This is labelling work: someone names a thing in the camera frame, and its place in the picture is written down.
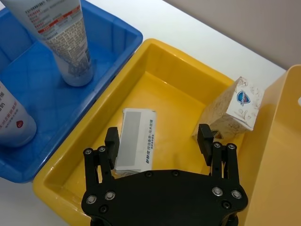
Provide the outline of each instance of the white bottle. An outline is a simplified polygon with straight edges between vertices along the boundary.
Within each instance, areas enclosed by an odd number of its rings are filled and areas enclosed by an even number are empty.
[[[53,51],[63,79],[84,86],[93,78],[80,0],[0,0]]]
[[[0,82],[0,145],[20,147],[27,144],[36,131],[33,118]]]

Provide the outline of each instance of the white box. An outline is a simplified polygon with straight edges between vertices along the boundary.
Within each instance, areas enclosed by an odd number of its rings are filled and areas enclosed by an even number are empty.
[[[215,139],[230,139],[252,131],[264,91],[240,77],[218,98],[208,105],[193,132],[196,139],[198,125],[208,124]]]
[[[126,108],[123,113],[116,173],[127,176],[152,170],[156,112]]]

